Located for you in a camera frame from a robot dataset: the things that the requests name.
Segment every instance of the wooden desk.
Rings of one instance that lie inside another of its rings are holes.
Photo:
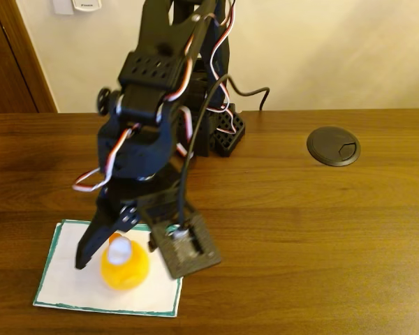
[[[0,115],[0,334],[419,334],[419,110],[245,112],[233,156],[199,158],[189,198],[223,262],[184,279],[175,319],[36,308],[54,225],[89,220],[94,115]],[[306,150],[353,131],[348,167]]]

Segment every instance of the door frame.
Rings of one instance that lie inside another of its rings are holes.
[[[57,113],[16,0],[0,0],[0,24],[39,113]]]

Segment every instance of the yellow ball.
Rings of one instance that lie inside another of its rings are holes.
[[[116,290],[139,286],[149,272],[146,251],[117,233],[109,238],[109,242],[101,257],[101,276],[105,283]]]

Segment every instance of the light switch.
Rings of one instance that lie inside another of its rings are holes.
[[[53,0],[54,12],[60,15],[73,15],[71,0]]]

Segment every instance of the beige wall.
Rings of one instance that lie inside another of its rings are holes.
[[[60,112],[94,112],[136,46],[144,1],[102,2],[63,16],[17,0]],[[419,0],[239,0],[230,44],[238,86],[272,88],[267,109],[419,107]]]

